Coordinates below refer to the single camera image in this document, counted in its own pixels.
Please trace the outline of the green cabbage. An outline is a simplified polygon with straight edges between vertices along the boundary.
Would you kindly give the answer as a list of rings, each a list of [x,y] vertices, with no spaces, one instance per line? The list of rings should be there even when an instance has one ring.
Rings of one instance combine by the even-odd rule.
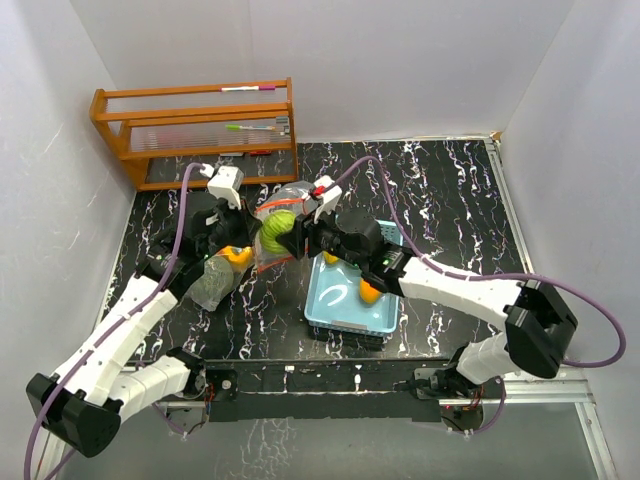
[[[288,253],[277,238],[293,226],[295,218],[296,214],[289,210],[276,210],[266,217],[259,232],[260,243],[265,251],[274,255]]]

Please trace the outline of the clear orange-zip bag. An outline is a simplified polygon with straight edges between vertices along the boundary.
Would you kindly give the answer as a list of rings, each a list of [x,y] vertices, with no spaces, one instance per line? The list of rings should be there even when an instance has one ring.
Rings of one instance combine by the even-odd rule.
[[[227,246],[205,261],[203,275],[191,285],[186,296],[212,312],[241,283],[253,266],[253,249]]]
[[[260,204],[254,216],[261,227],[254,240],[254,262],[259,273],[293,260],[289,251],[277,242],[277,237],[293,229],[295,219],[317,208],[310,192],[315,185],[307,181],[288,183]]]

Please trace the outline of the yellow starfruit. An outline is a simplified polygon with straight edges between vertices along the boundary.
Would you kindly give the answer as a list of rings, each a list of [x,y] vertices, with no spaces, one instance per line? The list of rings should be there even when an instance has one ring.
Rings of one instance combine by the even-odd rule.
[[[325,262],[329,265],[335,264],[339,261],[339,258],[337,256],[334,256],[326,251],[323,252],[323,258]]]

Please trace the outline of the netted green melon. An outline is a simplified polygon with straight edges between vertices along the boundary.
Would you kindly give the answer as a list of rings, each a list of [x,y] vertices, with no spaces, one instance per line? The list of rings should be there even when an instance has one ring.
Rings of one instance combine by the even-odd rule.
[[[231,292],[234,271],[222,256],[213,256],[204,264],[203,275],[190,287],[187,296],[207,311],[215,311],[222,299]]]

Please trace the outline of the orange yellow mango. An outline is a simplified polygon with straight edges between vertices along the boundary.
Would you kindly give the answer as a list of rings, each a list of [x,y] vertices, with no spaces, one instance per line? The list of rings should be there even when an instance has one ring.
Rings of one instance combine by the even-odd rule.
[[[361,279],[359,283],[359,296],[365,304],[373,305],[381,298],[382,293],[366,280]]]

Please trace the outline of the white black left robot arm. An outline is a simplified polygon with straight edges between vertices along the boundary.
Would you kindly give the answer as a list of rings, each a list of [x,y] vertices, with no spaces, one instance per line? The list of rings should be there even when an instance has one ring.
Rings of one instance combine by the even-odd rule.
[[[158,235],[120,299],[83,345],[27,397],[40,425],[87,458],[106,449],[131,416],[171,395],[200,396],[204,363],[179,347],[133,373],[124,367],[154,326],[228,246],[248,247],[259,228],[236,192],[183,192],[176,225]]]

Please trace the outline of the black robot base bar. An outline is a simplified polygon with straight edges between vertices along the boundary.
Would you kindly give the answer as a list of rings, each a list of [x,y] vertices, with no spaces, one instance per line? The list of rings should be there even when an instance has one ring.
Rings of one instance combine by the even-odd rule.
[[[397,418],[456,431],[488,424],[485,409],[499,400],[500,386],[487,383],[464,397],[429,397],[421,382],[442,366],[389,359],[208,361],[199,394],[173,394],[159,403],[169,412],[200,408],[206,422]]]

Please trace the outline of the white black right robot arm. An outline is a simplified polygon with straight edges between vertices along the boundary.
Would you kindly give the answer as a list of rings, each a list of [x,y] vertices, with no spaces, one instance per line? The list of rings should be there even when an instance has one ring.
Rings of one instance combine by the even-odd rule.
[[[552,285],[429,267],[407,245],[385,239],[379,223],[362,209],[300,215],[276,240],[296,258],[327,252],[357,267],[382,293],[428,300],[498,329],[460,347],[446,367],[414,374],[408,387],[429,396],[466,397],[485,382],[516,372],[552,379],[577,329],[575,315]]]

